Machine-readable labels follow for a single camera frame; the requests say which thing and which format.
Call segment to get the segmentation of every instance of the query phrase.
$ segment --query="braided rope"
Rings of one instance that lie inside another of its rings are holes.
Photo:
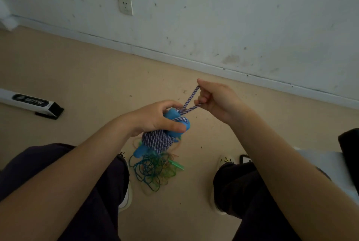
[[[193,91],[193,93],[191,94],[191,96],[188,98],[186,103],[184,104],[183,108],[177,109],[177,111],[179,112],[179,114],[181,116],[173,119],[173,121],[176,121],[176,122],[182,121],[182,122],[188,123],[187,118],[182,117],[182,115],[184,115],[190,111],[193,111],[195,108],[199,107],[197,105],[197,106],[193,106],[189,109],[186,109],[187,105],[189,104],[189,102],[191,102],[193,96],[195,96],[195,94],[199,88],[200,88],[200,86],[198,85],[195,88],[195,90]],[[146,147],[153,149],[157,154],[160,154],[160,153],[166,151],[173,144],[173,142],[175,140],[176,140],[176,138],[169,136],[165,132],[165,130],[155,130],[155,131],[150,131],[150,132],[144,132],[142,135],[142,143]]]

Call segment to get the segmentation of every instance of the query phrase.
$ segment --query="blue handle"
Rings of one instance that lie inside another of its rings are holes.
[[[175,119],[177,117],[180,117],[181,115],[179,114],[179,112],[174,109],[174,108],[171,108],[168,112],[165,113],[164,117],[166,117],[167,119]],[[178,121],[178,123],[182,123],[186,126],[186,131],[190,129],[191,127],[191,124],[190,122],[188,121],[188,123],[186,122],[183,122],[183,121]],[[167,134],[171,137],[174,137],[174,138],[179,138],[183,133],[177,133],[177,132],[174,132],[174,131],[166,131]],[[150,149],[148,147],[146,147],[144,144],[140,145],[134,152],[134,157],[136,158],[140,158],[142,157],[143,155],[145,155]]]

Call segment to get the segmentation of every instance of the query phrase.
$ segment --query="hand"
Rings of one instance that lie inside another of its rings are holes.
[[[242,103],[237,94],[224,84],[202,79],[197,79],[197,82],[201,86],[201,92],[195,105],[201,104],[201,108],[212,113],[218,120],[231,125],[236,109]]]
[[[186,126],[163,116],[168,108],[182,108],[183,105],[174,100],[156,102],[124,115],[130,125],[133,126],[131,136],[137,136],[142,132],[153,130],[170,130],[177,133],[184,133]]]

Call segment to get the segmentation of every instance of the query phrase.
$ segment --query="electrical outlet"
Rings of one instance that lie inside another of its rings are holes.
[[[123,14],[133,16],[134,12],[132,10],[131,0],[118,0],[119,1],[119,11]]]

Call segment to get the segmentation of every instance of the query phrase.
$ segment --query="forearm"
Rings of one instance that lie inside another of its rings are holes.
[[[0,202],[4,240],[56,240],[130,136],[126,116],[103,126]]]
[[[357,205],[272,130],[252,109],[233,112],[231,128],[279,208],[303,240],[359,236]]]

